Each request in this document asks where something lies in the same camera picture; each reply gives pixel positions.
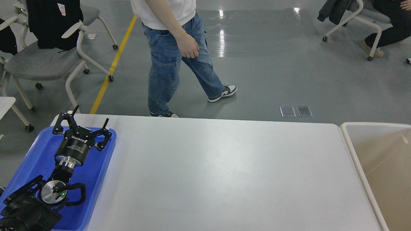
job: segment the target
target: white tabletop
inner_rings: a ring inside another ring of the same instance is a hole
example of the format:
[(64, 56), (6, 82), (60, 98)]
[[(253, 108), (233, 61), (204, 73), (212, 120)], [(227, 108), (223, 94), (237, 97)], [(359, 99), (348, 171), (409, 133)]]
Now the white tabletop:
[(75, 115), (105, 118), (117, 140), (88, 231), (380, 230), (336, 125)]
[(12, 107), (16, 98), (0, 96), (0, 119), (6, 114), (6, 112)]

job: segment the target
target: blue tray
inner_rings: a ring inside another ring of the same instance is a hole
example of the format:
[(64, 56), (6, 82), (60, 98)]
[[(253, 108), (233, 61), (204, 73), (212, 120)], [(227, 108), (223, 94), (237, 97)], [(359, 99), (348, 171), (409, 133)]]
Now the blue tray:
[[(89, 128), (92, 131), (100, 128)], [(63, 140), (63, 135), (53, 135), (53, 127), (45, 128), (39, 133), (26, 157), (14, 174), (6, 190), (0, 196), (0, 211), (4, 209), (4, 199), (11, 193), (25, 185), (38, 175), (43, 175), (43, 180), (47, 180), (54, 170), (54, 154)], [(104, 176), (106, 174), (111, 155), (113, 154), (115, 139), (117, 137), (114, 130), (106, 147), (101, 151), (91, 148), (84, 165), (76, 167), (69, 184), (83, 183), (86, 186), (86, 200), (81, 205), (64, 207), (60, 210), (63, 218), (54, 227), (55, 231), (82, 231), (90, 221), (91, 214), (96, 204), (97, 196)], [(103, 137), (97, 137), (96, 143), (103, 141)], [(71, 202), (81, 198), (80, 190), (69, 191), (67, 196)]]

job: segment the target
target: gray chair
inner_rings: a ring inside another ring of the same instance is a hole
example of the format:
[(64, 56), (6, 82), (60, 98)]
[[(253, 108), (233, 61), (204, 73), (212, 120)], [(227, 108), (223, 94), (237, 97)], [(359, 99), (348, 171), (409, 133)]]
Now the gray chair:
[(117, 50), (118, 45), (117, 45), (117, 42), (115, 41), (115, 39), (113, 37), (113, 34), (111, 33), (111, 31), (110, 31), (109, 27), (107, 26), (107, 23), (104, 21), (104, 19), (99, 16), (100, 15), (100, 10), (97, 9), (97, 8), (94, 8), (94, 7), (83, 5), (83, 4), (80, 4), (80, 8), (81, 8), (81, 11), (83, 12), (83, 17), (84, 17), (83, 24), (88, 26), (92, 22), (94, 22), (96, 19), (100, 20), (103, 23), (107, 33), (109, 34), (111, 40), (114, 43), (113, 44), (113, 49)]
[[(16, 22), (24, 26), (24, 30), (27, 32), (28, 25), (26, 21), (23, 21), (15, 16), (11, 19), (6, 20), (0, 25), (0, 30), (9, 26), (11, 23)], [(104, 69), (90, 57), (88, 57), (81, 49), (81, 43), (84, 37), (85, 31), (87, 31), (87, 26), (84, 26), (82, 22), (73, 25), (62, 37), (68, 37), (78, 29), (79, 37), (77, 39), (76, 48), (72, 48), (69, 51), (61, 52), (60, 49), (38, 49), (37, 42), (25, 47), (22, 51), (18, 52), (13, 56), (5, 65), (5, 84), (3, 86), (3, 96), (7, 96), (7, 86), (9, 78), (12, 75), (15, 85), (20, 92), (20, 95), (24, 99), (27, 107), (36, 111), (33, 104), (30, 102), (26, 93), (23, 91), (18, 79), (27, 79), (32, 81), (49, 81), (54, 79), (59, 79), (67, 74), (69, 75), (65, 89), (67, 95), (69, 96), (70, 102), (73, 107), (78, 103), (76, 102), (74, 95), (70, 88), (70, 83), (73, 78), (85, 68), (86, 61), (92, 63), (104, 73), (107, 74), (108, 81), (114, 81), (113, 76), (109, 71)]]
[[(23, 14), (25, 16), (28, 16), (28, 13), (26, 11), (27, 5), (26, 5), (25, 0), (19, 0), (19, 2), (20, 3), (13, 4), (15, 13), (16, 14)], [(85, 26), (89, 26), (96, 19), (99, 19), (103, 23), (104, 28), (106, 29), (106, 31), (109, 34), (111, 40), (113, 41), (113, 45), (112, 45), (113, 49), (117, 50), (118, 45), (117, 45), (117, 42), (114, 39), (113, 34), (111, 33), (109, 27), (107, 26), (107, 23), (105, 22), (105, 20), (102, 17), (99, 16), (100, 15), (100, 10), (97, 9), (97, 8), (91, 7), (91, 6), (83, 5), (83, 4), (80, 4), (80, 8), (81, 8), (81, 11), (83, 12), (83, 17), (84, 17), (83, 24)]]
[(346, 26), (347, 23), (352, 20), (358, 20), (366, 25), (369, 25), (377, 30), (377, 37), (375, 38), (374, 44), (371, 48), (371, 52), (367, 58), (368, 61), (371, 61), (373, 59), (375, 50), (377, 48), (378, 41), (380, 40), (382, 29), (379, 25), (377, 25), (375, 22), (379, 21), (382, 23), (391, 23), (390, 18), (388, 18), (386, 15), (376, 11), (374, 7), (372, 6), (372, 3), (374, 0), (352, 0), (350, 5), (348, 6), (347, 10), (353, 12), (350, 16), (348, 16), (346, 19), (342, 20), (337, 26), (335, 26), (333, 29), (328, 31), (325, 36), (323, 37), (323, 41), (326, 42), (328, 40), (328, 37), (335, 32), (337, 29), (339, 29), (342, 26)]
[[(6, 64), (6, 61), (4, 60), (3, 57), (0, 56), (0, 76), (3, 76), (3, 72), (4, 72), (4, 65)], [(6, 87), (9, 84), (9, 79), (4, 79), (4, 86), (2, 88), (3, 91), (3, 96), (7, 96), (7, 92), (6, 92)], [(28, 132), (32, 132), (34, 130), (34, 126), (31, 125), (28, 120), (24, 117), (24, 115), (20, 112), (20, 110), (15, 106), (12, 105), (11, 106), (12, 110), (16, 113), (16, 115), (21, 119), (21, 121), (24, 123), (25, 125), (25, 130)]]

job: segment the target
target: epoxy floor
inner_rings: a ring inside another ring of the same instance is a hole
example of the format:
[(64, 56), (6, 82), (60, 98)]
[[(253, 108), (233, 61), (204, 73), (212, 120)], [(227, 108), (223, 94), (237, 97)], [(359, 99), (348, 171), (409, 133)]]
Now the epoxy floor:
[[(133, 18), (128, 0), (82, 0), (100, 9), (120, 45)], [(0, 17), (14, 15), (13, 0), (1, 3)], [(307, 0), (197, 0), (197, 9), (207, 30), (206, 39), (214, 68), (223, 83), (236, 84), (235, 96), (207, 102), (195, 76), (184, 65), (180, 86), (169, 103), (180, 117), (230, 120), (319, 122), (390, 122), (411, 124), (411, 40), (383, 47), (385, 55), (372, 62), (359, 47), (360, 40), (374, 32), (352, 21), (322, 37), (334, 24), (317, 20), (324, 1)], [(19, 25), (12, 27), (19, 38)], [(85, 52), (106, 69), (114, 57), (111, 40), (96, 21), (90, 33), (96, 40), (83, 43)], [(27, 43), (35, 41), (28, 35)], [(10, 55), (0, 53), (7, 59)], [(147, 76), (150, 52), (137, 20), (97, 109), (98, 114), (148, 116)], [(88, 65), (89, 75), (79, 74), (72, 90), (83, 113), (90, 112), (106, 75)], [(24, 131), (23, 123), (10, 110), (0, 120), (0, 186), (5, 187), (37, 134), (50, 125), (59, 112), (71, 110), (65, 79), (42, 82), (43, 90), (21, 81), (36, 113), (27, 109), (11, 83), (9, 96), (35, 130)], [(312, 117), (283, 118), (280, 106), (309, 106)], [(222, 127), (230, 135), (230, 128)]]

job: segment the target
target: hand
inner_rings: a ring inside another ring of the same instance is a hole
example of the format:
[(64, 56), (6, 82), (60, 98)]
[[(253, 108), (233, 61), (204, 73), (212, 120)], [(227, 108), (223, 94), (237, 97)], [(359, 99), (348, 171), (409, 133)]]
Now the hand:
[(401, 2), (400, 7), (404, 10), (411, 10), (411, 0)]
[(191, 35), (185, 33), (175, 39), (177, 41), (178, 49), (183, 57), (195, 58), (199, 56), (199, 45)]

